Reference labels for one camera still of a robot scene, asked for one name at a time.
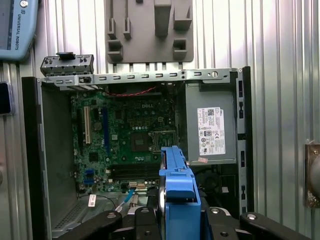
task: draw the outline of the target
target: black wire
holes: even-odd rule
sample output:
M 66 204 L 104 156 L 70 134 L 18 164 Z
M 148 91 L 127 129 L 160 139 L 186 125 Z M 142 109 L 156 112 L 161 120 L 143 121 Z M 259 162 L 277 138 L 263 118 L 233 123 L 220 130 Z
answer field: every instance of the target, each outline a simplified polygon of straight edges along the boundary
M 89 194 L 89 195 L 78 196 L 78 198 L 80 199 L 80 198 L 82 198 L 82 197 L 88 197 L 88 196 L 90 196 L 90 194 Z M 107 196 L 102 196 L 102 195 L 96 195 L 96 196 L 97 196 L 97 197 L 102 197 L 102 198 L 108 199 L 110 202 L 112 202 L 112 204 L 113 204 L 113 206 L 114 206 L 114 209 L 117 208 L 115 202 L 112 201 L 111 198 L 109 198 L 109 197 L 107 197 Z

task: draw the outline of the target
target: sata port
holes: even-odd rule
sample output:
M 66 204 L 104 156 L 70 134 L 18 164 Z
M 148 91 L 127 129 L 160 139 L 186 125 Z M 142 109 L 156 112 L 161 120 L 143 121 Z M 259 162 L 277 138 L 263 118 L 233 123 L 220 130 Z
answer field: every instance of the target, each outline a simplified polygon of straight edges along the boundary
M 145 189 L 146 185 L 144 183 L 139 183 L 136 188 L 137 189 Z
M 129 182 L 129 189 L 136 189 L 137 188 L 137 182 L 136 181 L 130 181 Z

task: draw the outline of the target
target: blue plastic part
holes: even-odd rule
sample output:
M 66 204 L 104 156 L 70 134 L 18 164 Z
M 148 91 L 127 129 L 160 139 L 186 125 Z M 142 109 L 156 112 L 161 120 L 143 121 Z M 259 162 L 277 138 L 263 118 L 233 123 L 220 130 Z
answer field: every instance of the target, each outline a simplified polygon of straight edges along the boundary
M 83 183 L 85 185 L 93 185 L 95 183 L 95 181 L 93 179 L 85 179 L 85 180 L 83 180 Z
M 88 168 L 85 170 L 85 174 L 94 174 L 94 173 L 95 173 L 95 170 L 92 168 Z
M 0 49 L 0 60 L 19 61 L 25 56 L 35 35 L 39 0 L 28 0 L 28 6 L 20 6 L 21 0 L 13 1 L 12 35 L 10 49 Z
M 106 152 L 110 153 L 109 145 L 109 126 L 108 126 L 108 110 L 107 108 L 102 109 L 102 119 L 103 119 L 103 137 L 104 137 L 104 147 Z
M 200 240 L 201 200 L 192 170 L 177 146 L 162 147 L 165 177 L 165 238 L 166 240 Z

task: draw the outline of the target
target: dell logo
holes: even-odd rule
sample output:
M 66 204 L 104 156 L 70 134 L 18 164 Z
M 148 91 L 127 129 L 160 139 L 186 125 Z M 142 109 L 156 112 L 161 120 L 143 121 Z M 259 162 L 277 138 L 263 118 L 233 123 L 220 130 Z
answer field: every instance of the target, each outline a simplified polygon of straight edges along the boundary
M 142 104 L 141 106 L 143 109 L 150 109 L 150 108 L 153 108 L 154 105 L 153 104 Z

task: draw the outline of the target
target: blue device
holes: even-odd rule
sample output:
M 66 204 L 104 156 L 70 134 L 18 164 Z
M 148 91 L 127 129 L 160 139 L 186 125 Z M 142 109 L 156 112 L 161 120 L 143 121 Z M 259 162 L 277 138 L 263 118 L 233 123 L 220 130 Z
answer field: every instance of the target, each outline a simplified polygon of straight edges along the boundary
M 0 60 L 22 60 L 36 31 L 39 0 L 0 0 Z
M 177 146 L 162 147 L 160 178 L 165 178 L 165 239 L 200 240 L 201 200 L 192 170 Z

